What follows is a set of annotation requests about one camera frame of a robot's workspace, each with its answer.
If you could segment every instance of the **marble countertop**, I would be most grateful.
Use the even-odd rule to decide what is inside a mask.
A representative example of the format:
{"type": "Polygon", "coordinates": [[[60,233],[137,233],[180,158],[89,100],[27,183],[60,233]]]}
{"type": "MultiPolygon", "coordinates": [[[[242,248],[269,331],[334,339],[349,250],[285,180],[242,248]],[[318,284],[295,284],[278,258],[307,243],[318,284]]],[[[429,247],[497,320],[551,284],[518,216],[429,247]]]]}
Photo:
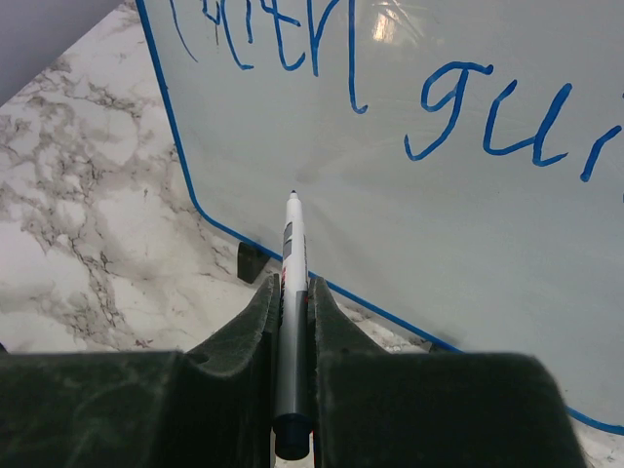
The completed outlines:
{"type": "MultiPolygon", "coordinates": [[[[188,350],[252,297],[235,241],[188,197],[130,1],[0,107],[0,239],[13,353],[188,350]]],[[[427,347],[343,310],[389,351],[427,347]]],[[[575,428],[590,466],[624,467],[624,438],[575,428]]]]}

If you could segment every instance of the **blue whiteboard border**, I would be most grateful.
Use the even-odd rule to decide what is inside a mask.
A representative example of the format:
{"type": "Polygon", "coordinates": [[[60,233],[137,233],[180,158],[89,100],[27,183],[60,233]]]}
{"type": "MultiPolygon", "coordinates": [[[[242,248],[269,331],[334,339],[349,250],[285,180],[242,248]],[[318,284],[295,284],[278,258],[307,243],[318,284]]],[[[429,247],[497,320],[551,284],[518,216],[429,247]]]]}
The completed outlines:
{"type": "MultiPolygon", "coordinates": [[[[261,250],[262,252],[264,252],[265,254],[269,255],[272,258],[275,258],[276,260],[282,261],[282,256],[279,255],[278,253],[275,253],[273,251],[270,251],[268,249],[266,249],[264,246],[262,246],[261,244],[258,244],[257,242],[253,241],[252,239],[249,239],[248,237],[234,231],[233,229],[230,229],[229,227],[227,227],[224,224],[221,224],[220,222],[218,222],[216,219],[211,218],[200,206],[199,202],[197,201],[197,197],[195,196],[195,189],[193,188],[193,182],[191,180],[191,174],[188,171],[188,166],[186,164],[186,158],[184,157],[184,150],[182,149],[182,140],[179,137],[179,132],[177,131],[177,123],[176,123],[176,116],[174,115],[174,109],[172,108],[172,103],[171,100],[169,98],[169,88],[167,87],[167,83],[165,82],[165,76],[163,75],[163,69],[161,67],[160,64],[160,59],[158,57],[158,51],[156,49],[156,43],[154,42],[154,35],[152,34],[152,28],[149,24],[149,17],[147,16],[147,10],[145,9],[145,0],[136,0],[136,6],[138,9],[138,15],[140,16],[140,21],[141,24],[143,25],[143,31],[145,32],[145,40],[147,41],[147,47],[149,48],[149,54],[152,57],[152,62],[154,63],[154,71],[156,72],[156,79],[158,80],[158,86],[160,88],[160,92],[161,95],[163,96],[163,102],[165,103],[165,109],[167,110],[167,117],[169,118],[169,123],[172,127],[172,134],[174,134],[174,142],[175,142],[175,147],[177,148],[177,154],[179,156],[179,161],[180,164],[182,165],[182,171],[184,172],[184,179],[186,180],[186,185],[188,186],[188,193],[191,197],[191,201],[193,202],[193,205],[195,206],[195,208],[197,209],[197,211],[199,212],[199,214],[210,224],[212,224],[214,227],[220,229],[221,231],[229,234],[230,236],[235,237],[236,239],[238,239],[241,242],[244,242],[250,246],[254,246],[257,249],[261,250]]],[[[313,272],[310,272],[310,276],[315,278],[318,275],[316,275],[313,272]]],[[[351,292],[345,290],[344,288],[341,288],[339,285],[332,283],[330,281],[328,281],[328,286],[333,289],[334,291],[336,291],[337,293],[344,295],[345,297],[347,297],[350,300],[353,300],[354,302],[357,302],[358,304],[362,305],[363,307],[366,307],[367,309],[371,310],[372,312],[376,313],[377,315],[380,315],[381,317],[397,324],[398,326],[408,330],[409,332],[415,333],[418,336],[427,339],[433,343],[436,343],[437,345],[441,346],[444,349],[447,349],[448,351],[454,351],[457,353],[462,353],[463,351],[461,351],[460,349],[455,348],[454,346],[444,342],[443,340],[439,339],[438,337],[429,334],[428,332],[419,329],[418,327],[415,327],[412,324],[409,324],[408,322],[406,322],[403,319],[400,319],[399,317],[396,317],[394,315],[392,315],[391,313],[383,310],[380,307],[377,307],[374,304],[371,304],[370,302],[368,302],[365,299],[362,299],[361,297],[358,297],[354,294],[352,294],[351,292]]],[[[576,409],[567,407],[567,412],[576,420],[587,424],[588,426],[591,426],[595,429],[599,429],[601,431],[605,431],[611,434],[616,434],[618,436],[624,436],[624,426],[617,426],[614,424],[606,424],[604,422],[600,422],[597,421],[596,419],[593,419],[585,414],[583,414],[582,412],[577,411],[576,409]]]]}

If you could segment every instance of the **whiteboard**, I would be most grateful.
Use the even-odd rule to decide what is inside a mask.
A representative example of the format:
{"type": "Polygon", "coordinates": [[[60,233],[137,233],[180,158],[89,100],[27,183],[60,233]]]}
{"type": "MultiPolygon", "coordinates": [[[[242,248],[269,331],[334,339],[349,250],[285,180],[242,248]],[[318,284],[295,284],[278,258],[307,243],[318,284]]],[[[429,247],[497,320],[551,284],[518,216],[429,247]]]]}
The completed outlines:
{"type": "Polygon", "coordinates": [[[191,198],[624,434],[624,2],[139,0],[191,198]]]}

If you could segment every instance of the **silver marker barrel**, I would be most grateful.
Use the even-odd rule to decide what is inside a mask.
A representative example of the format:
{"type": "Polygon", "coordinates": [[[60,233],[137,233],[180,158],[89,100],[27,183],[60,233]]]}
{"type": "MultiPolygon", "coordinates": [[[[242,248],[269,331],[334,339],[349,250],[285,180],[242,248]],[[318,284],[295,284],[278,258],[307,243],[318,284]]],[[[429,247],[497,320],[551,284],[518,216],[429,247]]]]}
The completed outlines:
{"type": "Polygon", "coordinates": [[[298,460],[309,450],[306,327],[308,268],[301,202],[293,190],[286,204],[273,431],[280,458],[298,460]]]}

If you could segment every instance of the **blue marker writing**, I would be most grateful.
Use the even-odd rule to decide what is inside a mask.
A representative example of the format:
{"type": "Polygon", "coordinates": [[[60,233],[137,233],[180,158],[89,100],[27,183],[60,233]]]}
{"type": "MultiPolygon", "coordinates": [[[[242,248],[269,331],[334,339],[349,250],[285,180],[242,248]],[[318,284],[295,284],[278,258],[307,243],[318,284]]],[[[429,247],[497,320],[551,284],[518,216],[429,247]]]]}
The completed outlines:
{"type": "Polygon", "coordinates": [[[589,182],[589,178],[592,176],[592,171],[594,170],[594,165],[596,164],[596,161],[598,161],[598,157],[601,154],[601,150],[603,149],[603,146],[605,146],[605,143],[607,141],[614,138],[621,131],[622,131],[622,127],[619,125],[616,125],[611,130],[609,130],[607,133],[605,133],[603,136],[601,136],[600,138],[596,140],[596,142],[594,143],[594,146],[592,146],[592,150],[589,153],[589,158],[587,159],[587,162],[585,163],[585,170],[583,171],[583,174],[581,174],[581,180],[583,180],[584,182],[589,182]]]}
{"type": "Polygon", "coordinates": [[[308,4],[308,31],[310,33],[310,55],[312,56],[312,73],[314,76],[319,76],[319,43],[321,37],[323,37],[323,30],[325,29],[325,23],[330,17],[330,13],[340,0],[331,0],[329,5],[323,11],[321,20],[319,21],[319,27],[314,31],[314,12],[312,11],[313,0],[307,0],[308,4]]]}
{"type": "Polygon", "coordinates": [[[241,70],[251,70],[252,68],[254,68],[254,66],[241,63],[241,61],[238,59],[238,55],[236,54],[236,50],[234,49],[234,44],[232,43],[232,37],[230,35],[230,28],[227,24],[227,14],[225,13],[225,0],[221,0],[221,18],[223,20],[223,29],[225,30],[227,45],[230,48],[230,53],[232,54],[234,61],[241,68],[241,70]]]}
{"type": "Polygon", "coordinates": [[[297,70],[301,66],[303,61],[305,60],[305,53],[301,53],[301,56],[292,65],[288,65],[286,63],[286,57],[284,56],[284,44],[282,41],[282,26],[280,24],[280,21],[288,22],[297,27],[301,26],[301,23],[297,21],[296,19],[286,17],[282,15],[281,13],[279,13],[277,9],[278,8],[277,0],[272,0],[272,5],[273,5],[272,8],[267,7],[263,0],[261,2],[261,5],[262,5],[262,10],[264,10],[266,13],[269,13],[273,16],[273,24],[275,25],[275,37],[277,38],[277,52],[280,55],[280,62],[282,63],[282,66],[287,71],[297,70]]]}
{"type": "Polygon", "coordinates": [[[533,145],[532,161],[535,166],[538,166],[540,168],[549,166],[556,163],[557,161],[564,159],[564,157],[567,156],[567,153],[558,154],[557,156],[553,156],[552,158],[542,160],[542,147],[544,145],[544,139],[546,138],[546,135],[548,135],[548,131],[553,126],[553,123],[559,115],[562,106],[566,102],[569,93],[572,91],[572,85],[569,83],[563,85],[559,92],[555,95],[555,98],[548,108],[546,117],[544,117],[544,120],[540,124],[535,136],[523,139],[522,141],[507,146],[506,148],[495,149],[491,147],[491,134],[494,130],[494,122],[496,121],[496,115],[498,113],[500,103],[516,90],[517,85],[518,80],[512,81],[509,85],[507,85],[503,92],[498,95],[498,97],[492,102],[491,107],[489,108],[489,115],[487,116],[486,132],[484,133],[484,151],[493,156],[504,156],[514,151],[518,151],[519,149],[522,149],[526,146],[533,145]]]}
{"type": "Polygon", "coordinates": [[[213,17],[210,13],[208,13],[208,0],[203,0],[202,13],[206,18],[212,21],[214,24],[219,26],[221,24],[221,11],[218,6],[218,2],[214,2],[216,5],[216,18],[213,17]]]}
{"type": "Polygon", "coordinates": [[[186,41],[184,41],[184,36],[182,36],[182,31],[179,30],[179,24],[177,23],[176,4],[174,4],[174,0],[169,0],[169,5],[172,7],[172,15],[174,17],[175,30],[177,31],[179,40],[182,42],[182,46],[184,47],[184,50],[186,51],[186,53],[189,54],[193,60],[197,61],[195,56],[193,56],[193,54],[191,54],[191,51],[188,49],[188,46],[186,45],[186,41]]]}
{"type": "Polygon", "coordinates": [[[355,0],[349,0],[349,98],[356,114],[364,114],[369,106],[358,107],[355,97],[355,0]]]}
{"type": "Polygon", "coordinates": [[[459,112],[461,110],[461,102],[464,98],[464,92],[466,91],[466,83],[468,82],[468,74],[470,71],[478,71],[479,73],[483,73],[484,75],[490,75],[494,71],[493,65],[482,66],[472,61],[452,61],[447,63],[446,65],[440,67],[437,71],[435,71],[422,85],[422,93],[420,94],[420,105],[427,112],[437,112],[442,109],[447,102],[451,99],[454,99],[452,112],[450,113],[450,117],[448,118],[447,127],[444,129],[442,134],[436,139],[433,143],[427,146],[422,152],[419,154],[413,154],[411,152],[410,147],[410,137],[406,135],[404,138],[404,146],[406,149],[406,153],[408,157],[412,161],[420,161],[429,155],[433,150],[435,150],[438,146],[440,146],[450,135],[452,129],[455,128],[455,124],[457,123],[457,118],[459,117],[459,112]],[[442,97],[436,104],[429,105],[429,90],[431,86],[442,78],[444,75],[453,70],[461,70],[459,74],[459,80],[457,80],[457,84],[449,91],[446,96],[442,97]]]}
{"type": "Polygon", "coordinates": [[[252,1],[246,0],[247,12],[245,13],[245,25],[247,26],[247,42],[254,43],[254,35],[252,33],[252,1]]]}

